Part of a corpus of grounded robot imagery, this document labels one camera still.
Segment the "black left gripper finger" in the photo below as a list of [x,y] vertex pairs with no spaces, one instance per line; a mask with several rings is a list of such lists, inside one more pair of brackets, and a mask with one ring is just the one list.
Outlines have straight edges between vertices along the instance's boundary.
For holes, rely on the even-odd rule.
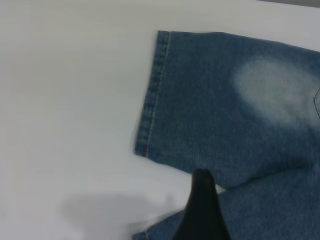
[[175,240],[229,240],[213,176],[206,169],[192,173],[191,191]]

